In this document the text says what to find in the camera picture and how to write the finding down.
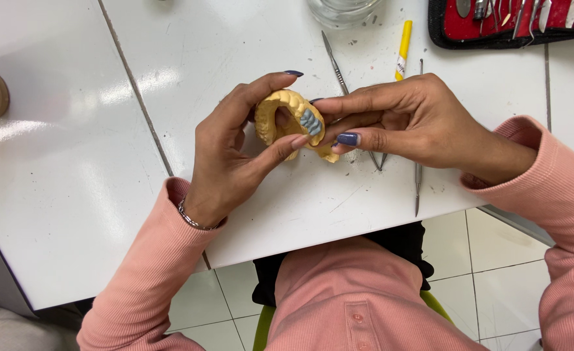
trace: handwritten label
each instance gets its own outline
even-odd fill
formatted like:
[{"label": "handwritten label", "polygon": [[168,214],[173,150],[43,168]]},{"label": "handwritten label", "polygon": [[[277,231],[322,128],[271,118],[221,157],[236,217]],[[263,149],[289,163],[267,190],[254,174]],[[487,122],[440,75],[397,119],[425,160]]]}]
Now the handwritten label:
[{"label": "handwritten label", "polygon": [[399,56],[397,58],[397,66],[395,67],[395,70],[400,74],[400,76],[402,76],[402,78],[404,78],[404,73],[406,73],[406,59]]}]

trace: pink button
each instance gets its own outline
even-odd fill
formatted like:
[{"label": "pink button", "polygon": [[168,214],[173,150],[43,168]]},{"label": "pink button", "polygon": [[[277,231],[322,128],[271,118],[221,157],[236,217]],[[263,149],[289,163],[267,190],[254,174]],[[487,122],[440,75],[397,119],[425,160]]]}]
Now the pink button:
[{"label": "pink button", "polygon": [[371,350],[371,348],[369,347],[369,344],[365,341],[357,342],[356,346],[359,348],[359,351],[370,351]]}]

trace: red instrument case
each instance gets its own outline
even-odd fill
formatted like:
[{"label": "red instrument case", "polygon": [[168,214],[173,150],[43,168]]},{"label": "red instrument case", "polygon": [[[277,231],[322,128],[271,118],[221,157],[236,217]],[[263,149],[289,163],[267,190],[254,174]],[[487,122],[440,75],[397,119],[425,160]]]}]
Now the red instrument case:
[{"label": "red instrument case", "polygon": [[526,45],[538,45],[574,39],[574,28],[566,28],[566,17],[571,0],[551,0],[551,10],[544,33],[538,28],[538,21],[545,1],[540,0],[536,17],[531,25],[534,40],[529,33],[529,21],[534,0],[526,0],[517,37],[512,39],[517,25],[517,15],[523,0],[512,0],[512,12],[505,26],[501,26],[508,15],[509,0],[494,1],[494,13],[483,20],[473,20],[475,0],[470,0],[471,11],[462,18],[456,8],[456,0],[430,0],[428,8],[428,29],[432,41],[444,49],[514,49]]}]

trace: black pants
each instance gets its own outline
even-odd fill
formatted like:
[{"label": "black pants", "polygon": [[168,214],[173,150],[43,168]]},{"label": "black pants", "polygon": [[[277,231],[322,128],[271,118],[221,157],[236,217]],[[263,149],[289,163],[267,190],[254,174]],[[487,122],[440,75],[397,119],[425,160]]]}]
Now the black pants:
[{"label": "black pants", "polygon": [[[421,290],[427,291],[430,290],[430,284],[425,279],[434,274],[434,267],[421,259],[424,233],[425,228],[419,221],[395,228],[379,230],[363,236],[418,267],[423,276]],[[274,296],[276,277],[283,259],[288,253],[279,253],[252,261],[254,262],[254,267],[256,267],[256,275],[259,278],[259,284],[252,292],[252,301],[260,305],[276,307],[276,298]]]}]

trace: dental stone model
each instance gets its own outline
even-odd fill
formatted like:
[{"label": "dental stone model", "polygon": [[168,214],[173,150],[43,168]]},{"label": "dental stone model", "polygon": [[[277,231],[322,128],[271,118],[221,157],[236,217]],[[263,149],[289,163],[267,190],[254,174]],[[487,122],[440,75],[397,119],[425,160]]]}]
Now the dental stone model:
[{"label": "dental stone model", "polygon": [[[285,125],[276,125],[275,112],[281,106],[289,110],[292,118]],[[254,126],[256,136],[268,146],[290,134],[309,134],[313,138],[306,145],[308,149],[316,151],[321,158],[331,163],[338,161],[339,156],[330,148],[332,143],[322,148],[313,147],[324,138],[324,119],[313,105],[295,91],[278,90],[259,102],[254,111]],[[296,150],[285,161],[295,159],[297,155]]]}]

